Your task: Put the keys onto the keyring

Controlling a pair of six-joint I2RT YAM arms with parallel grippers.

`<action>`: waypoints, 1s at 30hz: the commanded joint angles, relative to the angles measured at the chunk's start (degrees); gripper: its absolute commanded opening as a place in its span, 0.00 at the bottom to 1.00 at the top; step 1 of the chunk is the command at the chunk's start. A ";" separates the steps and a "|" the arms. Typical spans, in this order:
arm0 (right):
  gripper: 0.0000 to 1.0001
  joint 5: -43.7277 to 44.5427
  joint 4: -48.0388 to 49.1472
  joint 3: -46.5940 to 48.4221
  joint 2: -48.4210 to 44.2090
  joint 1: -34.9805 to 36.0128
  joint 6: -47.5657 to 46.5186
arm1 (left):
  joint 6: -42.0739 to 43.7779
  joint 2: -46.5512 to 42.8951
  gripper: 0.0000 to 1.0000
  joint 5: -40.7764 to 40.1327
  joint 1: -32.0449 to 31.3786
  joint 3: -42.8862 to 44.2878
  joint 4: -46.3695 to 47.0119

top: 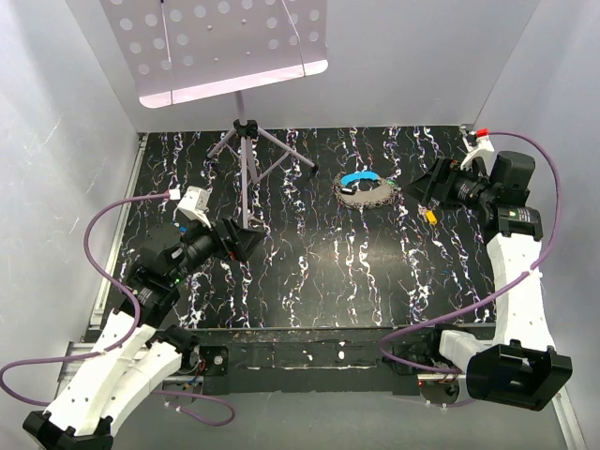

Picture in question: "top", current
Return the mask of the yellow capped key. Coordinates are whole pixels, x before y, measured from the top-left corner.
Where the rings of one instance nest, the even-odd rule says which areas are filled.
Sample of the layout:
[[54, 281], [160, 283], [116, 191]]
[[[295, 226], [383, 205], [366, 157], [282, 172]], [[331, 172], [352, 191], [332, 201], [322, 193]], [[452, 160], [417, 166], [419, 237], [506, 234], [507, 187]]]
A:
[[435, 226], [438, 223], [438, 219], [432, 210], [425, 206], [420, 206], [418, 208], [419, 214], [423, 217], [423, 219], [430, 225]]

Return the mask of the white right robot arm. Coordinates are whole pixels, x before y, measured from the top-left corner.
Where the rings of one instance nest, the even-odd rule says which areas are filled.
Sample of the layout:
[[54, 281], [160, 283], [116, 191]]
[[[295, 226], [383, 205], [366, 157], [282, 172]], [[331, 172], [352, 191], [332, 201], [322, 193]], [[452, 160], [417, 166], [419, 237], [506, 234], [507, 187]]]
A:
[[526, 204], [534, 170], [532, 157], [512, 151], [496, 156], [490, 174], [480, 157], [470, 168], [440, 157], [406, 190], [423, 202], [434, 199], [476, 213], [495, 281], [491, 343], [438, 324], [424, 349], [426, 365], [440, 373], [459, 369], [473, 399], [538, 412], [570, 379], [573, 367], [570, 357], [557, 352], [545, 316], [538, 264], [542, 220]]

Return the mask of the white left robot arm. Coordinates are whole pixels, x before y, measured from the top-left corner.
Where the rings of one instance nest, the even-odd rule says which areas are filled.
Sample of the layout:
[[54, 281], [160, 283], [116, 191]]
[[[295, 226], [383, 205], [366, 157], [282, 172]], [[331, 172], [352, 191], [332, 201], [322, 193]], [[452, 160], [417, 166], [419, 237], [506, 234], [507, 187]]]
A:
[[185, 232], [171, 224], [151, 228], [127, 276], [140, 305], [123, 302], [109, 314], [95, 357], [49, 406], [30, 412], [23, 429], [43, 449], [111, 448], [126, 419], [168, 376], [198, 367], [196, 337], [174, 325], [159, 329], [180, 297], [179, 282], [211, 258], [246, 262], [264, 237], [230, 218], [210, 227], [193, 221]]

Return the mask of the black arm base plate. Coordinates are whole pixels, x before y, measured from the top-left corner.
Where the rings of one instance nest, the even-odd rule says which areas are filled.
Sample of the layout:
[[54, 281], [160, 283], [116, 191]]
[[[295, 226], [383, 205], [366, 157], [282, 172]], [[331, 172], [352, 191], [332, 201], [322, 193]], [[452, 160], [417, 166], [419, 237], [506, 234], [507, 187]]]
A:
[[390, 342], [390, 327], [197, 329], [205, 368], [195, 381], [208, 396], [254, 393], [390, 392], [417, 396], [431, 386], [454, 401], [465, 394], [462, 375], [398, 363], [418, 362], [427, 330]]

